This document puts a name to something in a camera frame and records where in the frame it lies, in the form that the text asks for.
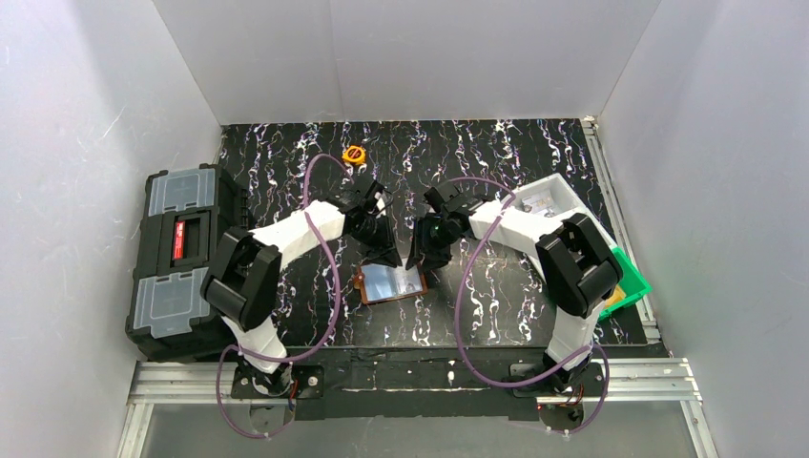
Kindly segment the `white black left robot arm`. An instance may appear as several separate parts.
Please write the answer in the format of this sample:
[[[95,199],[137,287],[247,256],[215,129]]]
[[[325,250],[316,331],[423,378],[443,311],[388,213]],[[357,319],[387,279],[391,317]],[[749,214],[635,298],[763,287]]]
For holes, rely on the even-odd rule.
[[[349,236],[365,247],[370,262],[401,266],[386,195],[379,181],[360,176],[276,223],[253,230],[232,227],[224,233],[200,295],[232,330],[238,351],[253,368],[273,375],[298,361],[288,356],[270,317],[281,273],[292,261]]]

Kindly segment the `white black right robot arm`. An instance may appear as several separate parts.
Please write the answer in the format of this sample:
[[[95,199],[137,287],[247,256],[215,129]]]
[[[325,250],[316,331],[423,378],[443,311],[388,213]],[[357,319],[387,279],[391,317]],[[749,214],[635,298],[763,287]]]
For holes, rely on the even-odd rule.
[[[507,389],[528,389],[549,382],[564,390],[587,369],[595,348],[593,331],[606,302],[623,278],[623,269],[599,224],[578,207],[554,217],[529,213],[517,201],[526,187],[507,192],[504,200],[461,190],[452,178],[429,188],[429,211],[415,219],[407,265],[426,272],[451,260],[460,239],[476,239],[479,247],[494,241],[531,256],[556,307],[550,342],[536,375],[518,380],[490,379],[467,355],[461,327],[454,327],[461,359],[481,382]]]

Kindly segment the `white card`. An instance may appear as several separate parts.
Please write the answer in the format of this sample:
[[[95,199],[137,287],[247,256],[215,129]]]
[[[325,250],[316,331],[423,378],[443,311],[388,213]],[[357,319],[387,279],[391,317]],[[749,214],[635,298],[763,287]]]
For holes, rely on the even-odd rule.
[[[545,218],[557,214],[556,205],[551,194],[536,194],[521,199],[521,209],[525,213],[540,215]]]

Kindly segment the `gold card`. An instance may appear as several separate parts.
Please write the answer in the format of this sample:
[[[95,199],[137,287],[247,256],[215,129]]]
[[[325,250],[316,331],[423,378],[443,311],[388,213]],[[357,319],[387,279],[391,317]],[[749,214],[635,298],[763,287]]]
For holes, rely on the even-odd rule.
[[[605,309],[611,310],[614,308],[619,308],[626,299],[626,292],[620,285],[617,285],[614,288],[612,295],[605,301]]]

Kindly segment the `pale card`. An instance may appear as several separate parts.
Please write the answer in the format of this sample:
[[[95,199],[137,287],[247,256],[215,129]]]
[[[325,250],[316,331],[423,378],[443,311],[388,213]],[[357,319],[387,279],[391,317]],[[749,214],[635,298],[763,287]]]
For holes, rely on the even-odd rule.
[[[396,283],[401,295],[420,294],[424,291],[422,277],[417,270],[406,270],[399,273]]]

